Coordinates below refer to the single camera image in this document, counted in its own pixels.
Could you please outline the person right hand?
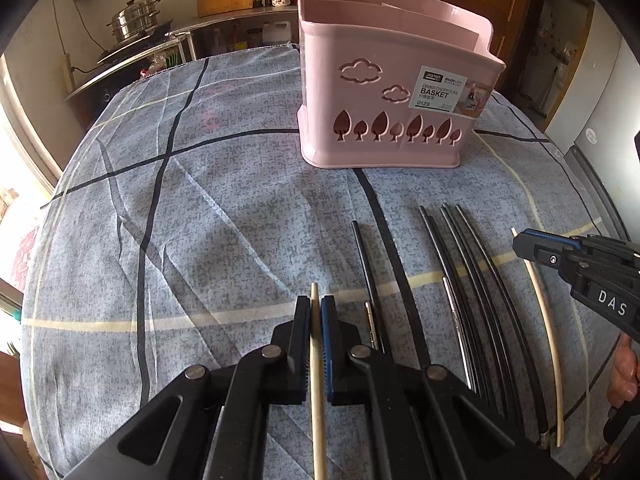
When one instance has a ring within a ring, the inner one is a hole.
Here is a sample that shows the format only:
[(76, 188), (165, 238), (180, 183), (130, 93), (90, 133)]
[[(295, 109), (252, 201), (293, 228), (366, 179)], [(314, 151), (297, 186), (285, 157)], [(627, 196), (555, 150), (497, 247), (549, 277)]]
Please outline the person right hand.
[(632, 339), (625, 333), (620, 335), (614, 352), (614, 362), (606, 396), (613, 408), (634, 400), (639, 391), (639, 361), (632, 348)]

